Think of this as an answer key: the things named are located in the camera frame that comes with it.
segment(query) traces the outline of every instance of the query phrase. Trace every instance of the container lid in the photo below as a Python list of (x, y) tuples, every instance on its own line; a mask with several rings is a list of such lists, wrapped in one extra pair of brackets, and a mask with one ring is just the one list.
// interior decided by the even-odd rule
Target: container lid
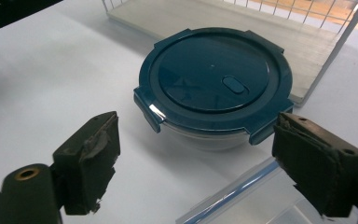
[(184, 30), (146, 57), (134, 101), (158, 133), (167, 122), (195, 134), (247, 132), (258, 144), (273, 133), (292, 74), (283, 49), (251, 31)]

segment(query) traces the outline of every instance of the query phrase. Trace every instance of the metal rod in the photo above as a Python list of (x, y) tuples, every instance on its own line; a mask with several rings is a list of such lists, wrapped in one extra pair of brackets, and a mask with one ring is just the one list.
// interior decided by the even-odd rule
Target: metal rod
[(279, 0), (276, 0), (275, 8), (274, 8), (274, 11), (272, 12), (272, 15), (275, 15), (275, 11), (277, 10), (278, 2), (279, 2)]
[(351, 22), (348, 24), (347, 28), (345, 29), (344, 33), (342, 34), (341, 38), (338, 40), (338, 42), (343, 42), (345, 43), (346, 39), (348, 38), (348, 36), (350, 35), (350, 33), (353, 31), (354, 27), (357, 25), (358, 23), (358, 8), (357, 10), (354, 12), (353, 17), (351, 19)]
[(289, 19), (289, 18), (290, 18), (290, 15), (292, 14), (292, 10), (293, 10), (293, 7), (294, 7), (294, 5), (295, 5), (295, 1), (296, 1), (296, 0), (293, 0), (292, 5), (290, 6), (290, 11), (289, 11), (289, 15), (287, 15), (287, 19)]
[(341, 27), (339, 28), (338, 33), (341, 32), (342, 28), (343, 28), (343, 27), (345, 26), (345, 24), (349, 21), (349, 18), (350, 18), (350, 16), (351, 16), (351, 14), (353, 14), (353, 11), (356, 9), (356, 6), (352, 9), (351, 13), (348, 15), (348, 17), (347, 17), (347, 19), (344, 21), (344, 23), (342, 23)]
[(261, 11), (262, 6), (263, 6), (263, 0), (260, 1), (260, 8), (258, 9), (258, 11)]
[(327, 11), (327, 14), (326, 14), (325, 17), (324, 17), (324, 21), (322, 22), (322, 24), (321, 24), (321, 26), (320, 26), (319, 28), (322, 28), (322, 26), (324, 26), (324, 22), (326, 21), (327, 16), (330, 14), (330, 11), (331, 11), (331, 9), (333, 8), (333, 6), (334, 6), (335, 3), (336, 3), (336, 0), (334, 0), (334, 1), (333, 1), (333, 4), (331, 4), (330, 8), (329, 8), (328, 11)]
[(310, 7), (308, 8), (307, 15), (305, 15), (303, 23), (305, 23), (305, 20), (307, 19), (308, 15), (310, 14), (310, 9), (312, 8), (312, 6), (313, 6), (313, 0), (310, 1)]

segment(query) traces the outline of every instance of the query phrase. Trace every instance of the lid vent button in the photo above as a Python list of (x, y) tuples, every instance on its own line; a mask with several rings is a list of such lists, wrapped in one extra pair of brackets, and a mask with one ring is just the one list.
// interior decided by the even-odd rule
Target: lid vent button
[(241, 94), (245, 91), (245, 87), (235, 77), (223, 77), (222, 82), (236, 94)]

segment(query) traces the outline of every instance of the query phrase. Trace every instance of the white table surface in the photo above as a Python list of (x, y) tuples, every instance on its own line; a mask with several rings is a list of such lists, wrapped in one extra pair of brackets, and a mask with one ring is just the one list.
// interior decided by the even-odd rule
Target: white table surface
[[(156, 42), (110, 21), (100, 1), (65, 0), (0, 29), (0, 185), (51, 155), (91, 117), (116, 110), (122, 154), (95, 215), (68, 223), (174, 223), (270, 157), (262, 144), (197, 151), (156, 134), (132, 100)], [(358, 147), (358, 31), (295, 113)]]

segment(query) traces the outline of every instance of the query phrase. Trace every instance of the food container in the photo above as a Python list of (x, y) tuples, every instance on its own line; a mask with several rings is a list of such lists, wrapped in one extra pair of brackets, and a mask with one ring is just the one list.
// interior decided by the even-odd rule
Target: food container
[(251, 31), (184, 30), (145, 58), (134, 101), (155, 132), (164, 124), (197, 148), (255, 145), (273, 133), (278, 113), (293, 107), (282, 54)]

